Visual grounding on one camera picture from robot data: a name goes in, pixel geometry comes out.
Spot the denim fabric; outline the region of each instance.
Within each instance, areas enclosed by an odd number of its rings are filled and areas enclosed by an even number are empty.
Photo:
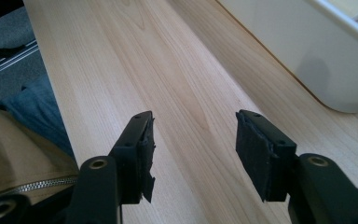
[[[48,76],[27,83],[0,103],[20,123],[75,159]]]

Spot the wooden table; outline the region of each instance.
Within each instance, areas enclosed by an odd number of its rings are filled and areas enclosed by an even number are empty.
[[[270,119],[358,187],[358,115],[321,105],[214,0],[26,0],[79,164],[156,118],[152,203],[126,223],[289,223],[235,152],[235,112]]]

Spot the wood grain surface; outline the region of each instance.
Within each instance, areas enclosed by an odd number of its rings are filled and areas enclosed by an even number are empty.
[[[240,109],[265,115],[358,187],[358,115],[318,103],[214,0],[25,0],[78,164],[152,110],[152,203],[125,223],[290,223],[235,152]]]

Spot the tan jacket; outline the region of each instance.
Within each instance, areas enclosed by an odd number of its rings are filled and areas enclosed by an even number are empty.
[[[78,173],[76,163],[42,136],[30,131],[0,111],[0,192],[9,189],[37,188],[43,184],[61,183],[57,178],[73,177]],[[70,185],[60,185],[23,192],[37,203]]]

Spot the white container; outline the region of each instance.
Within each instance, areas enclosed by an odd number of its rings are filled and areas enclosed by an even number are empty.
[[[326,1],[219,0],[325,105],[358,112],[358,23]]]

